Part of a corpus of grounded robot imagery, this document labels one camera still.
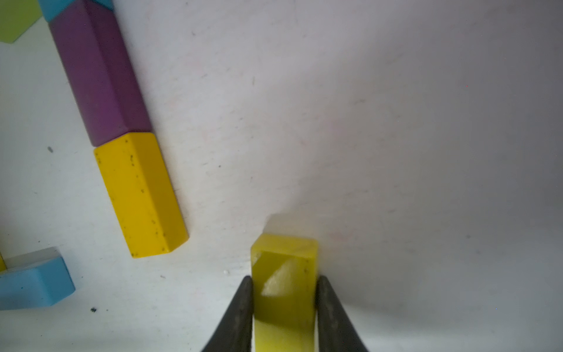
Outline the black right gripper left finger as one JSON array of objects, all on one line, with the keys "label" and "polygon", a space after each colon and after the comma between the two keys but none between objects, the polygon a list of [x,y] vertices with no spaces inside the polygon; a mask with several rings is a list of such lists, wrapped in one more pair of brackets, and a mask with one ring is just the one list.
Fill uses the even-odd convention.
[{"label": "black right gripper left finger", "polygon": [[245,276],[203,352],[250,352],[254,314],[253,280]]}]

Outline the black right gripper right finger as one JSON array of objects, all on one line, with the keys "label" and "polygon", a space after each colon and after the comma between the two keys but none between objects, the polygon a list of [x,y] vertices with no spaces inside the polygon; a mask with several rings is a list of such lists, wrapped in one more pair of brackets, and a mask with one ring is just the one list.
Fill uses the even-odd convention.
[{"label": "black right gripper right finger", "polygon": [[368,352],[326,276],[319,276],[315,303],[320,352]]}]

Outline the lemon yellow block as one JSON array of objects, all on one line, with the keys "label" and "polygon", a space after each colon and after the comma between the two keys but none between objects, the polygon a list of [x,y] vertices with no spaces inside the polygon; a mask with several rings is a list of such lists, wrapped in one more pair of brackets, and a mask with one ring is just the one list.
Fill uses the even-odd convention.
[{"label": "lemon yellow block", "polygon": [[318,242],[263,233],[251,248],[255,350],[315,350]]}]

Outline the light blue wooden block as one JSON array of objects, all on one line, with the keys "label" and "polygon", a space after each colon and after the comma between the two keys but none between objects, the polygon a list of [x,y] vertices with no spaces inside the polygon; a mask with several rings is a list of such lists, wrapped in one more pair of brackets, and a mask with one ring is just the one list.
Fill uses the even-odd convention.
[{"label": "light blue wooden block", "polygon": [[63,256],[50,247],[3,258],[1,310],[51,307],[76,291]]}]

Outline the purple wooden block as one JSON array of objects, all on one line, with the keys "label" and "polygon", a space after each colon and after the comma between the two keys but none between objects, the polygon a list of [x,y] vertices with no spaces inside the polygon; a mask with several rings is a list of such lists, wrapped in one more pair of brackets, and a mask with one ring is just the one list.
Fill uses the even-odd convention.
[{"label": "purple wooden block", "polygon": [[93,146],[152,125],[114,12],[72,1],[49,24]]}]

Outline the teal wooden block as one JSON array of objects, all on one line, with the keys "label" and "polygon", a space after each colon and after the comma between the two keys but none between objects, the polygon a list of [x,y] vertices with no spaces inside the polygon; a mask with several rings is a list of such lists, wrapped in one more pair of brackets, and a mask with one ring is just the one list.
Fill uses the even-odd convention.
[{"label": "teal wooden block", "polygon": [[[103,7],[114,10],[114,4],[111,0],[92,0],[94,3]],[[42,11],[43,17],[47,22],[55,19],[63,10],[73,4],[75,0],[38,0],[38,4]]]}]

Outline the green wooden block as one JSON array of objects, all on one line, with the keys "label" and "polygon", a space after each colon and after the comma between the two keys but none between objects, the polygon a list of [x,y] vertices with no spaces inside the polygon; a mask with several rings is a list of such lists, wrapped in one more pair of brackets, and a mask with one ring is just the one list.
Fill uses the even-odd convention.
[{"label": "green wooden block", "polygon": [[42,11],[37,0],[1,0],[1,42],[14,43],[39,18]]}]

